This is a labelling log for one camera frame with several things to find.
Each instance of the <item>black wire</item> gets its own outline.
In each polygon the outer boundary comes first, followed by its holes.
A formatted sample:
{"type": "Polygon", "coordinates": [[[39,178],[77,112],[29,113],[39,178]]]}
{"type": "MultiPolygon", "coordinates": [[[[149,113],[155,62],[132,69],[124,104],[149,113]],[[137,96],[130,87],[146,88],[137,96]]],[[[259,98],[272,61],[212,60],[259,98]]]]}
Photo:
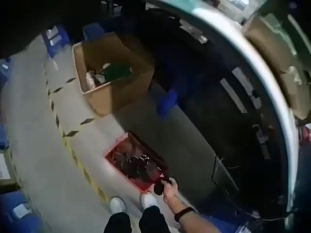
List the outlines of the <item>black wire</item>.
{"type": "Polygon", "coordinates": [[[211,175],[211,180],[212,182],[217,186],[219,187],[225,194],[226,196],[229,198],[229,201],[232,202],[233,205],[235,205],[235,207],[245,213],[246,215],[248,216],[251,216],[253,218],[254,221],[277,221],[277,220],[282,220],[282,219],[285,219],[286,216],[282,216],[282,217],[274,217],[274,218],[262,218],[262,217],[255,217],[253,214],[247,212],[246,210],[242,209],[233,199],[232,197],[230,196],[229,192],[224,188],[222,187],[222,185],[219,185],[215,180],[214,180],[214,175],[215,175],[215,170],[216,170],[216,164],[217,164],[217,155],[215,155],[215,159],[214,159],[214,165],[213,165],[213,171],[212,171],[212,175],[211,175]]]}

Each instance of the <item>concrete floor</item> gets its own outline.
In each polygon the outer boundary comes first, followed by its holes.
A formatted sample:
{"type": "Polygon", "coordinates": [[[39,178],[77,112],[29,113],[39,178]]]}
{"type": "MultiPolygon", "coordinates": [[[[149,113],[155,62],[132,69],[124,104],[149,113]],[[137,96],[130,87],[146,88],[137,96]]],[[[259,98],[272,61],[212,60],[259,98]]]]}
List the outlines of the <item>concrete floor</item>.
{"type": "MultiPolygon", "coordinates": [[[[107,203],[86,182],[63,145],[49,106],[46,79],[51,91],[63,87],[52,99],[63,130],[80,130],[69,138],[78,159],[108,198],[120,196],[126,201],[133,232],[139,232],[140,193],[103,158],[128,130],[166,160],[170,174],[179,182],[182,198],[191,202],[207,198],[214,189],[210,176],[215,153],[179,107],[160,120],[148,95],[79,127],[95,115],[81,95],[78,80],[66,84],[74,77],[71,47],[51,60],[38,37],[27,50],[13,56],[12,75],[2,92],[2,114],[17,175],[32,206],[42,214],[45,225],[51,226],[46,232],[101,233],[110,217],[107,203]]],[[[169,225],[178,227],[163,198],[158,196],[157,200],[169,225]]]]}

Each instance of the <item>person's leg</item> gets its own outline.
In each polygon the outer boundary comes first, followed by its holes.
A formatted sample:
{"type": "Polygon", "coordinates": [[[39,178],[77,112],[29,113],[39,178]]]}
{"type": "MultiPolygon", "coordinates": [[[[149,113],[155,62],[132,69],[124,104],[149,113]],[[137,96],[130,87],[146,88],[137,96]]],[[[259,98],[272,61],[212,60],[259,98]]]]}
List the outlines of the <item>person's leg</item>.
{"type": "Polygon", "coordinates": [[[140,197],[144,213],[139,221],[141,233],[169,233],[169,227],[157,206],[156,198],[151,193],[140,197]]]}
{"type": "Polygon", "coordinates": [[[104,230],[104,233],[131,233],[130,218],[126,213],[126,205],[121,198],[113,197],[110,200],[110,211],[113,214],[104,230]]]}

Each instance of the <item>shoe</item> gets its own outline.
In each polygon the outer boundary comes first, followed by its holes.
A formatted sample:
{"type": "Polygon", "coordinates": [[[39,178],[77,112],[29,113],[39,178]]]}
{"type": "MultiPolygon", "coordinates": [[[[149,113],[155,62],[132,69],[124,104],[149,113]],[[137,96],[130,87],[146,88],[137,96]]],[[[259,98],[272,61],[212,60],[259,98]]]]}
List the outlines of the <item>shoe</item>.
{"type": "Polygon", "coordinates": [[[125,202],[119,197],[113,197],[109,203],[110,212],[114,215],[117,213],[126,213],[125,202]]]}
{"type": "Polygon", "coordinates": [[[144,210],[154,205],[157,206],[156,198],[150,192],[143,193],[140,196],[140,204],[144,210]]]}

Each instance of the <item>bracelet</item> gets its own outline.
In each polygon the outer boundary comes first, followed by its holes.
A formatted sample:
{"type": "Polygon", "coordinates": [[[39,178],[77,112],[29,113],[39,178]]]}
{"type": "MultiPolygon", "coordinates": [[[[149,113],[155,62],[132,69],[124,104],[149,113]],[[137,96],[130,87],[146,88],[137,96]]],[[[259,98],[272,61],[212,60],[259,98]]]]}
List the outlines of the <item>bracelet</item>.
{"type": "Polygon", "coordinates": [[[179,213],[175,214],[174,219],[176,222],[179,222],[180,218],[185,215],[186,213],[189,213],[191,211],[195,210],[192,207],[187,207],[186,209],[183,209],[182,211],[180,211],[179,213]]]}

